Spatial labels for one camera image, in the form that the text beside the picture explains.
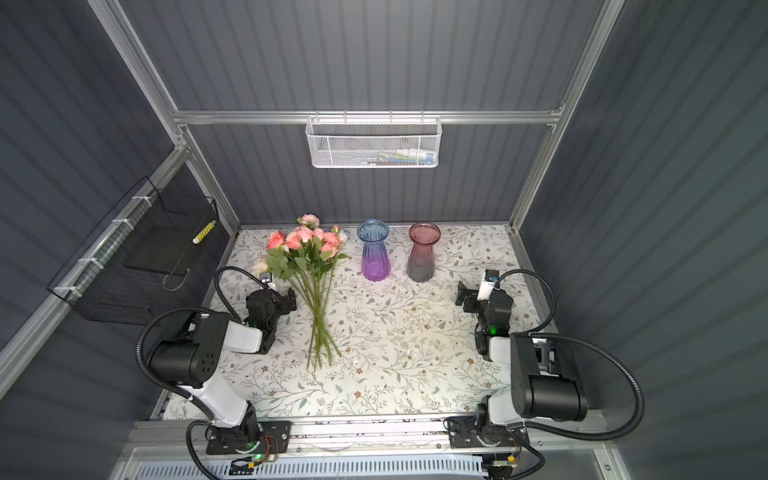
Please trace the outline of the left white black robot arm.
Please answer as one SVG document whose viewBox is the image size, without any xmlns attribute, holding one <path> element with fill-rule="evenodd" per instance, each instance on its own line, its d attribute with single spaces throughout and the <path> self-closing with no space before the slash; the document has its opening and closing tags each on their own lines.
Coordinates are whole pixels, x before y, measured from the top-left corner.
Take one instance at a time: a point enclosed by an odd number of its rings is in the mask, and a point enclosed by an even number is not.
<svg viewBox="0 0 768 480">
<path fill-rule="evenodd" d="M 135 356 L 153 383 L 191 403 L 206 416 L 209 454 L 251 453 L 275 447 L 261 427 L 255 408 L 218 370 L 224 350 L 266 355 L 276 340 L 277 321 L 297 309 L 293 289 L 279 294 L 262 289 L 246 298 L 244 322 L 227 312 L 203 307 L 180 307 L 157 315 L 142 330 Z M 182 331 L 144 353 L 150 330 L 167 317 L 187 313 Z"/>
</svg>

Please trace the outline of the pink red glass vase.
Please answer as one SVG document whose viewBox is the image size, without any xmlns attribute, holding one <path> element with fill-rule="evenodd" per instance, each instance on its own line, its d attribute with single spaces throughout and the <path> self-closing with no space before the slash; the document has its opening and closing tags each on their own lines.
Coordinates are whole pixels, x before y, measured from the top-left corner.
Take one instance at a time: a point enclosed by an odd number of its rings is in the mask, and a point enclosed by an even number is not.
<svg viewBox="0 0 768 480">
<path fill-rule="evenodd" d="M 435 273 L 434 245 L 440 240 L 441 231 L 433 223 L 415 223 L 409 228 L 408 235 L 413 246 L 407 261 L 406 273 L 415 282 L 426 282 Z"/>
</svg>

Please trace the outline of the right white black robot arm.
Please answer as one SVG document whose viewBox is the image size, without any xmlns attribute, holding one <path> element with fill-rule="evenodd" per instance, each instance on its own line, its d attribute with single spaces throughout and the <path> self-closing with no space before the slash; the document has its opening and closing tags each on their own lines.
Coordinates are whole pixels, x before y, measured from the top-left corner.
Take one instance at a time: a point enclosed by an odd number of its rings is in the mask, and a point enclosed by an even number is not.
<svg viewBox="0 0 768 480">
<path fill-rule="evenodd" d="M 458 418 L 451 434 L 459 448 L 471 445 L 512 445 L 511 427 L 524 434 L 519 422 L 545 418 L 558 422 L 585 419 L 588 402 L 571 348 L 562 340 L 532 337 L 510 330 L 514 300 L 486 280 L 478 289 L 458 284 L 455 304 L 475 315 L 475 347 L 481 357 L 509 367 L 509 391 L 485 396 L 470 418 Z"/>
</svg>

